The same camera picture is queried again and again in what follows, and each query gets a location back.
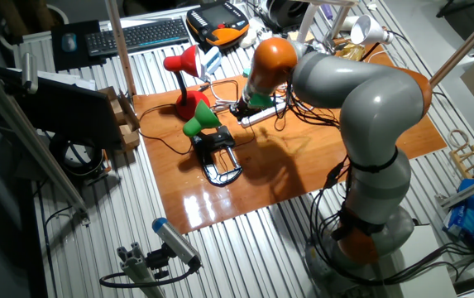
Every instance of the metal pole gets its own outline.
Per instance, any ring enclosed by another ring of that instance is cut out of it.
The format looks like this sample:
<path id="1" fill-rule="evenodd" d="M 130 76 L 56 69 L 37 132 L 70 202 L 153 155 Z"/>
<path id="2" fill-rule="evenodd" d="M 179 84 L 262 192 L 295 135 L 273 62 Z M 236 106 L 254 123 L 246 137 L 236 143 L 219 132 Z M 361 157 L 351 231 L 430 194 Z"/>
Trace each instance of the metal pole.
<path id="1" fill-rule="evenodd" d="M 433 75 L 432 79 L 429 81 L 429 84 L 432 86 L 432 89 L 435 88 L 446 75 L 453 70 L 453 68 L 461 61 L 461 59 L 472 49 L 474 46 L 474 32 L 467 38 L 464 44 L 453 53 L 452 57 L 446 61 L 446 63 L 441 66 L 436 74 Z"/>
<path id="2" fill-rule="evenodd" d="M 76 209 L 86 213 L 86 204 L 79 192 L 75 189 L 73 184 L 71 184 L 71 181 L 51 155 L 49 149 L 38 138 L 35 128 L 31 125 L 31 122 L 20 108 L 20 105 L 12 96 L 5 94 L 1 83 L 0 114 L 14 130 L 20 141 L 22 141 L 38 164 L 40 164 L 41 168 L 44 169 L 51 181 L 60 189 L 62 195 L 64 195 Z"/>
<path id="3" fill-rule="evenodd" d="M 127 43 L 124 41 L 124 34 L 122 33 L 121 18 L 117 9 L 116 0 L 104 0 L 106 2 L 106 9 L 108 10 L 108 17 L 112 24 L 113 36 L 115 37 L 115 44 L 117 45 L 117 52 L 121 60 L 122 72 L 127 81 L 128 94 L 130 96 L 136 95 L 136 85 L 134 84 L 134 77 L 132 69 L 130 68 L 130 60 L 128 59 Z"/>
<path id="4" fill-rule="evenodd" d="M 441 207 L 443 207 L 444 209 L 448 209 L 448 208 L 454 206 L 455 204 L 457 204 L 457 203 L 459 203 L 459 202 L 461 202 L 465 199 L 470 198 L 473 195 L 474 195 L 474 184 L 470 185 L 470 187 L 456 193 L 455 195 L 452 195 L 451 197 L 449 197 L 447 199 L 443 199 L 443 201 L 441 203 Z"/>
<path id="5" fill-rule="evenodd" d="M 334 20 L 333 27 L 330 28 L 330 32 L 328 34 L 330 40 L 333 40 L 334 38 L 336 38 L 336 36 L 338 36 L 339 30 L 342 28 L 342 25 L 345 22 L 345 18 L 349 14 L 349 10 L 351 10 L 350 7 L 341 7 L 339 9 L 338 15 Z"/>

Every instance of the lamp base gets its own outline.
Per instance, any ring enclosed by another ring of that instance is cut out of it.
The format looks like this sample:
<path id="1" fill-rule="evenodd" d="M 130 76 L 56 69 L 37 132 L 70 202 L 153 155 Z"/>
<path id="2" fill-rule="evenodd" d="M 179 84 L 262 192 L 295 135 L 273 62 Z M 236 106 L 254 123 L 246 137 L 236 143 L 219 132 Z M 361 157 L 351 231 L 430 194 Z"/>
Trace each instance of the lamp base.
<path id="1" fill-rule="evenodd" d="M 194 117 L 194 112 L 196 111 L 196 106 L 200 101 L 204 101 L 208 107 L 211 106 L 209 99 L 205 94 L 199 91 L 187 91 L 187 102 L 186 105 L 182 105 L 181 102 L 183 97 L 180 95 L 176 101 L 176 111 L 178 115 L 183 119 L 189 121 Z"/>

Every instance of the red desk lamp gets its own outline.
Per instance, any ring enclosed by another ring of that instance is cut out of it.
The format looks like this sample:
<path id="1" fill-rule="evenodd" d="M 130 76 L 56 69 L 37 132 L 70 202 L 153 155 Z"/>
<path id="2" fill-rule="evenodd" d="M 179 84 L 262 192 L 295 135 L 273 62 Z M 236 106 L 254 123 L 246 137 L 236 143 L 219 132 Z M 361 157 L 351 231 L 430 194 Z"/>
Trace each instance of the red desk lamp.
<path id="1" fill-rule="evenodd" d="M 194 117 L 194 111 L 200 101 L 204 101 L 208 107 L 211 105 L 205 94 L 199 91 L 187 91 L 184 78 L 180 73 L 183 70 L 193 77 L 198 78 L 200 76 L 202 65 L 200 64 L 200 54 L 197 46 L 191 46 L 182 55 L 166 57 L 163 60 L 163 66 L 166 70 L 174 72 L 180 85 L 181 95 L 176 101 L 176 110 L 182 118 L 190 120 Z"/>

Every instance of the clamp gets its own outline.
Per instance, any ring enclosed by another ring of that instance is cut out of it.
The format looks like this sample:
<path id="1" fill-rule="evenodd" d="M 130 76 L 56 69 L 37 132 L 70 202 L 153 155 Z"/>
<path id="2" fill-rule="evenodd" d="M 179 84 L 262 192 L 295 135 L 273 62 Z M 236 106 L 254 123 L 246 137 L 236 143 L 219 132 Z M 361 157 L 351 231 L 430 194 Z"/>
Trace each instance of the clamp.
<path id="1" fill-rule="evenodd" d="M 207 135 L 201 132 L 192 137 L 192 142 L 194 151 L 203 167 L 203 172 L 211 184 L 216 186 L 228 185 L 242 173 L 242 167 L 238 164 L 232 151 L 232 148 L 235 147 L 235 139 L 233 139 L 226 126 L 218 127 L 217 132 Z M 227 151 L 235 168 L 221 174 L 218 173 L 212 154 L 222 149 Z"/>

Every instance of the orange handheld controller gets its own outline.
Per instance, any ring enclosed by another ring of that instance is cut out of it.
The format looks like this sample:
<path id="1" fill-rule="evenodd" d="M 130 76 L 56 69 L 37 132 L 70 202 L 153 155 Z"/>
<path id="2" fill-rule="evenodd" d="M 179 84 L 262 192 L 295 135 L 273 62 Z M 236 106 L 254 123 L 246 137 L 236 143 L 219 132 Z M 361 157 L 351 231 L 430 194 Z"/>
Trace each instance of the orange handheld controller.
<path id="1" fill-rule="evenodd" d="M 250 27 L 244 13 L 222 1 L 188 11 L 187 25 L 201 42 L 221 49 L 237 43 Z"/>

